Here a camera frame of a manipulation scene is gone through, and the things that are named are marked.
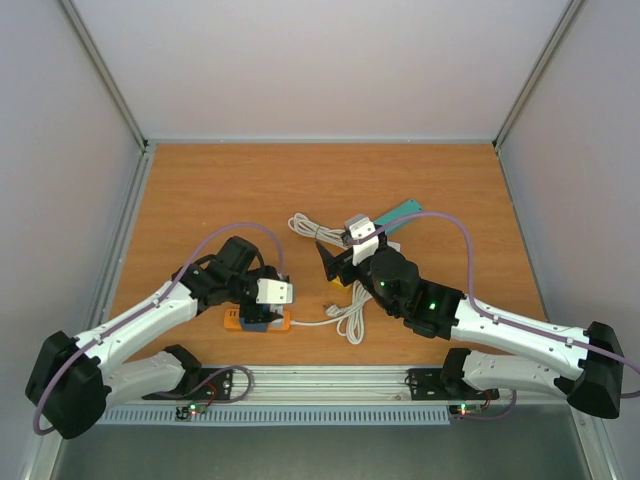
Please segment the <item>blue cube socket adapter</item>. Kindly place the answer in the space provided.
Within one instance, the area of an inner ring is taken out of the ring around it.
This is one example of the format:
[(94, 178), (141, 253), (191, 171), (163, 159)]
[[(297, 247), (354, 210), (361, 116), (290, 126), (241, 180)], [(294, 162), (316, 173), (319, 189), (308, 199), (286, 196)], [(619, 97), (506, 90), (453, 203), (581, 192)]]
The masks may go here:
[(255, 320), (251, 318), (247, 319), (245, 317), (240, 317), (239, 324), (242, 331), (266, 333), (269, 330), (271, 322), (262, 321), (261, 319)]

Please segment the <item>orange power strip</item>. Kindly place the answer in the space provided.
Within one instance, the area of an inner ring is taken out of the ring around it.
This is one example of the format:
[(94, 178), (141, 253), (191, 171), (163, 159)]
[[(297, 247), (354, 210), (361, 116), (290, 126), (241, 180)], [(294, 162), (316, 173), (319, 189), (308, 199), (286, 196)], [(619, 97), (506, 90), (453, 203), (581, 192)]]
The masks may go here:
[[(283, 307), (276, 307), (273, 310), (282, 309), (285, 312), (285, 327), (283, 330), (268, 330), (266, 333), (284, 333), (287, 332), (291, 327), (291, 312), (284, 309)], [(238, 308), (230, 308), (225, 311), (223, 326), (227, 331), (230, 332), (243, 332), (243, 333), (256, 333), (256, 332), (245, 332), (242, 331), (239, 324), (239, 309)]]

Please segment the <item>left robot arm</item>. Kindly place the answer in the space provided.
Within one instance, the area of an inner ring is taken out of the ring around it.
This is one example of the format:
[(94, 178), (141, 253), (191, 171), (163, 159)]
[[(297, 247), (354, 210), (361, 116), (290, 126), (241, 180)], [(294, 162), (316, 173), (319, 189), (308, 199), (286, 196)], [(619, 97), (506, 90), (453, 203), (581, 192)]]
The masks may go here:
[(281, 267), (266, 264), (241, 237), (228, 238), (215, 254), (193, 253), (158, 290), (119, 316), (74, 336), (58, 331), (44, 340), (25, 388), (36, 408), (34, 432), (73, 439), (120, 403), (149, 394), (192, 397), (201, 387), (201, 365), (185, 348), (170, 346), (142, 361), (131, 356), (225, 303), (238, 307), (242, 324), (267, 325), (281, 319), (279, 309), (292, 303), (293, 292)]

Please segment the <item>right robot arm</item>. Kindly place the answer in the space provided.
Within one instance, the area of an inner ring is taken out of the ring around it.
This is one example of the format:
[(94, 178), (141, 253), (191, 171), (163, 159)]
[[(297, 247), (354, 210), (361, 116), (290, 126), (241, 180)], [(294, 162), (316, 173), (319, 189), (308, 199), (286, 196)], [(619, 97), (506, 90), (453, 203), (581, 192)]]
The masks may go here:
[(334, 255), (322, 244), (316, 248), (328, 280), (359, 282), (388, 316), (415, 334), (503, 351), (496, 359), (465, 348), (450, 350), (441, 370), (442, 387), (450, 395), (533, 391), (562, 398), (594, 417), (619, 417), (622, 348), (611, 326), (560, 326), (492, 307), (421, 278), (415, 263), (386, 244), (362, 260), (354, 258), (353, 249)]

